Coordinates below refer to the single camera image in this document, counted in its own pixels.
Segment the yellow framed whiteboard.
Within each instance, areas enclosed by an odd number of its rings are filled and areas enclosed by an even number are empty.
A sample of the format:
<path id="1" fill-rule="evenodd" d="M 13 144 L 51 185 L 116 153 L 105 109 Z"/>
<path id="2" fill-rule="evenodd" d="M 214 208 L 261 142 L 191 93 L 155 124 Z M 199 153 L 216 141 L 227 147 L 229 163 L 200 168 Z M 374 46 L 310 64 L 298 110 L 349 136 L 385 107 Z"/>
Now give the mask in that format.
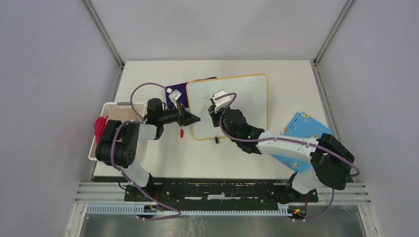
<path id="1" fill-rule="evenodd" d="M 200 122 L 192 124 L 195 139 L 224 136 L 220 128 L 213 126 L 208 112 L 211 106 L 210 98 L 220 90 L 237 94 L 231 108 L 239 109 L 250 125 L 265 130 L 268 128 L 269 99 L 266 74 L 196 80 L 186 85 L 189 110 L 201 119 Z"/>

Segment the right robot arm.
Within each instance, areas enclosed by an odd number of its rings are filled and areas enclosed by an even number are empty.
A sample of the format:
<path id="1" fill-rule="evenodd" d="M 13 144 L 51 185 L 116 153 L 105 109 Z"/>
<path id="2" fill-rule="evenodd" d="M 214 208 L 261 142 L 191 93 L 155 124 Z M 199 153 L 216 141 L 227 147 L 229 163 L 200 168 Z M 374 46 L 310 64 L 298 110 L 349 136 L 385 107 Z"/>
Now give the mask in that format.
<path id="1" fill-rule="evenodd" d="M 329 187 L 344 190 L 354 168 L 353 154 L 333 135 L 323 133 L 320 138 L 293 138 L 275 135 L 251 126 L 238 109 L 215 105 L 208 109 L 214 127 L 221 128 L 243 152 L 258 155 L 277 155 L 307 161 L 310 167 L 296 171 L 285 188 L 286 197 L 299 201 L 311 190 Z"/>

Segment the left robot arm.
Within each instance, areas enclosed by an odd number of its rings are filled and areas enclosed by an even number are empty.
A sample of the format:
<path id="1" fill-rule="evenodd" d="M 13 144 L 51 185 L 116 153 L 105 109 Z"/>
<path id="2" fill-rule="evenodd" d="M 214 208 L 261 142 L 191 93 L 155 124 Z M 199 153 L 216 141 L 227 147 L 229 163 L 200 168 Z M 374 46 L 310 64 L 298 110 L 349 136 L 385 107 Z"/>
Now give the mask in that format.
<path id="1" fill-rule="evenodd" d="M 187 111 L 180 102 L 171 109 L 165 109 L 159 98 L 149 99 L 146 109 L 145 122 L 109 120 L 96 145 L 95 157 L 136 184 L 137 196 L 143 201 L 150 201 L 155 196 L 155 187 L 149 184 L 152 175 L 139 161 L 139 156 L 145 154 L 147 142 L 160 139 L 166 124 L 177 123 L 183 127 L 201 119 Z"/>

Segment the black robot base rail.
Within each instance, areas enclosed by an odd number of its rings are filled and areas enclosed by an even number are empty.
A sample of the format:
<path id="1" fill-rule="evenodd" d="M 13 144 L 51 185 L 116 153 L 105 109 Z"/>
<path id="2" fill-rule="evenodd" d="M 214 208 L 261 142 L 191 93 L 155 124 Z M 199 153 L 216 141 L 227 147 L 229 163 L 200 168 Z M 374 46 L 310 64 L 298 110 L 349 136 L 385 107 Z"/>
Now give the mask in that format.
<path id="1" fill-rule="evenodd" d="M 143 190 L 180 211 L 268 211 L 319 200 L 316 189 L 302 195 L 275 179 L 152 178 Z"/>

